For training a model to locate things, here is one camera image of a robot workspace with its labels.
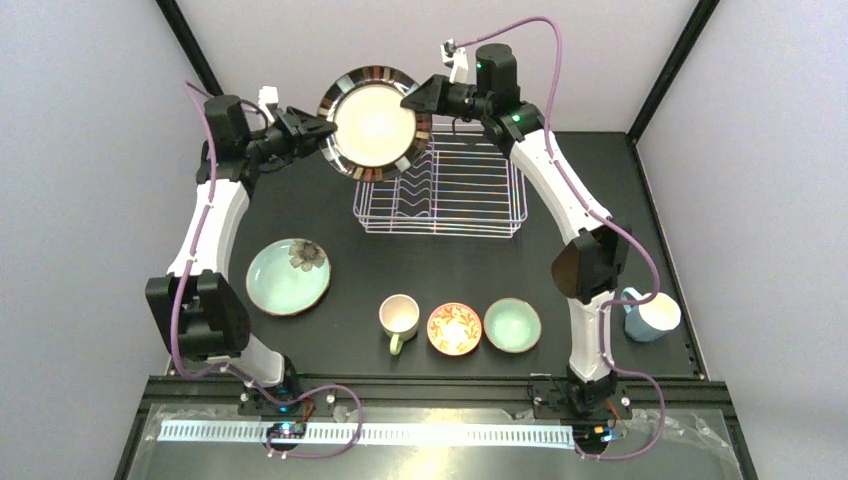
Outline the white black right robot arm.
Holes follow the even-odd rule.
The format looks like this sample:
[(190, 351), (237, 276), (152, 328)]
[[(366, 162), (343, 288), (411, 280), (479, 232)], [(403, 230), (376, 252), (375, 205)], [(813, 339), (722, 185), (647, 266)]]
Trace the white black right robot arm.
[(449, 75), (434, 74), (407, 94), (402, 106), (417, 113), (477, 120), (486, 140), (528, 179), (556, 221), (564, 248), (551, 264), (566, 297), (571, 354), (562, 402), (577, 418), (599, 417), (615, 393), (611, 368), (610, 303), (629, 244), (609, 226), (597, 202), (565, 160), (540, 109), (522, 100), (510, 46), (490, 43), (470, 61), (451, 40), (440, 48)]

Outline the black striped rim dinner plate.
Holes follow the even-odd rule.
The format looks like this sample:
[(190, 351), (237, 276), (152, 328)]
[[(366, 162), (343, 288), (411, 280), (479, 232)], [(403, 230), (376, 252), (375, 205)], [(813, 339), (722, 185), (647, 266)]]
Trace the black striped rim dinner plate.
[(327, 89), (317, 116), (335, 131), (320, 142), (320, 152), (338, 173), (359, 182), (393, 179), (427, 153), (432, 116), (401, 106), (418, 83), (385, 65), (355, 68)]

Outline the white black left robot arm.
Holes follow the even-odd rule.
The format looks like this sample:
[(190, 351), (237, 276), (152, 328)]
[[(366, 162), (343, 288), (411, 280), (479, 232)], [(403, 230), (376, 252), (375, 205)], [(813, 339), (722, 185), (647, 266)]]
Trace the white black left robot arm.
[(254, 131), (245, 113), (250, 104), (236, 95), (192, 102), (205, 134), (195, 206), (177, 256), (164, 275), (148, 279), (145, 298), (181, 377), (231, 374), (248, 392), (287, 409), (306, 397), (297, 373), (287, 356), (253, 334), (228, 268), (262, 165), (314, 153), (336, 126), (294, 107), (252, 105), (264, 120)]

